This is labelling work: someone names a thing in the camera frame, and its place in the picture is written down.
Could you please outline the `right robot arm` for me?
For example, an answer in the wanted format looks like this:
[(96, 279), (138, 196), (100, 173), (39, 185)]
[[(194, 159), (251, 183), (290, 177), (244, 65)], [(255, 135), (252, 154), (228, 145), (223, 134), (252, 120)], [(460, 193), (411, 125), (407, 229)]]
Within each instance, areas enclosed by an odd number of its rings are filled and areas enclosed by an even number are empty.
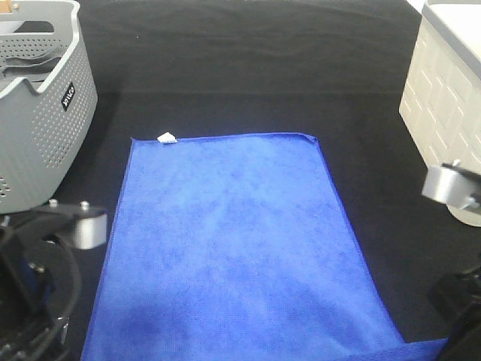
[(437, 360), (480, 359), (480, 267), (440, 278), (428, 299), (452, 327)]

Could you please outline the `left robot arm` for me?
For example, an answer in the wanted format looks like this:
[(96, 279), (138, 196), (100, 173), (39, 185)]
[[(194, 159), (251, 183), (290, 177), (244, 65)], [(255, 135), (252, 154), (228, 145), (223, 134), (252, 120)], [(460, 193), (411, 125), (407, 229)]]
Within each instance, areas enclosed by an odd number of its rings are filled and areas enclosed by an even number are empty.
[(52, 273), (30, 262), (28, 247), (76, 221), (74, 216), (34, 211), (18, 224), (1, 217), (1, 359), (72, 360), (61, 340), (80, 295), (80, 271), (73, 254), (59, 239), (71, 265), (72, 293), (62, 313), (52, 318), (47, 302), (55, 290)]

